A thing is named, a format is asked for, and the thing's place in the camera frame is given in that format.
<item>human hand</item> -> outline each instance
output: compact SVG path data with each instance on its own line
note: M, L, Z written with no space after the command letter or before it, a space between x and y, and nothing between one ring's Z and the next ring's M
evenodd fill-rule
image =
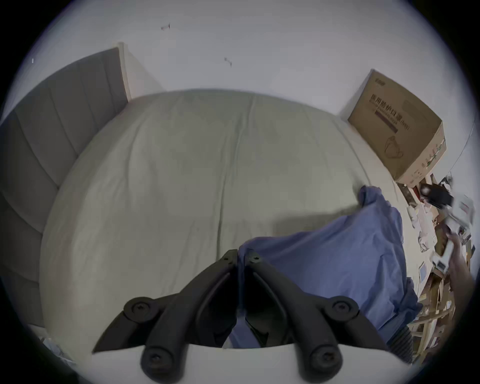
M446 231L445 234L454 245L452 255L448 262L448 267L451 268L457 266L459 263L465 263L465 260L462 257L462 239L460 236L457 233L452 233L450 231Z

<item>bedsheet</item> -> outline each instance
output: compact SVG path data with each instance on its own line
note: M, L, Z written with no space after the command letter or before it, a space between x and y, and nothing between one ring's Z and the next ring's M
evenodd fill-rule
M45 228L50 336L81 362L129 299L179 292L228 249L320 228L375 185L403 222L407 275L422 254L405 200L359 134L270 96L193 90L133 100L72 167Z

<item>cable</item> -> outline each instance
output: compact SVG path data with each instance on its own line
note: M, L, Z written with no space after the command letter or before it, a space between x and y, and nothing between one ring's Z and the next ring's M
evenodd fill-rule
M462 152L460 152L460 154L458 155L457 159L455 160L455 163L453 163L452 167L451 167L450 170L447 172L447 174L450 173L450 176L452 175L451 172L452 172L453 167L455 166L455 164L456 164L456 162L458 161L458 159L460 159L460 156L462 156L462 153L463 153L464 149L467 147L468 141L470 140L470 137L472 136L473 128L475 127L475 122L477 121L477 114L478 114L478 112L475 112L475 117L473 118L472 129L470 130L470 135L468 135L467 142L466 142L465 145L463 146Z

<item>gray upholstered headboard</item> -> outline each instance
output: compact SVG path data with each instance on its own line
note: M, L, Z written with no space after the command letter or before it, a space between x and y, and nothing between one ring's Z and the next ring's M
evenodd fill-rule
M78 155L126 104L114 48L42 81L0 126L0 271L28 324L43 326L40 244L57 191Z

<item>cardboard box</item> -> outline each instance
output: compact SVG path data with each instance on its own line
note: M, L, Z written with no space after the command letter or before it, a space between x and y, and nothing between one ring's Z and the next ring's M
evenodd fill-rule
M376 71L348 121L394 180L411 188L446 151L442 120L414 94Z

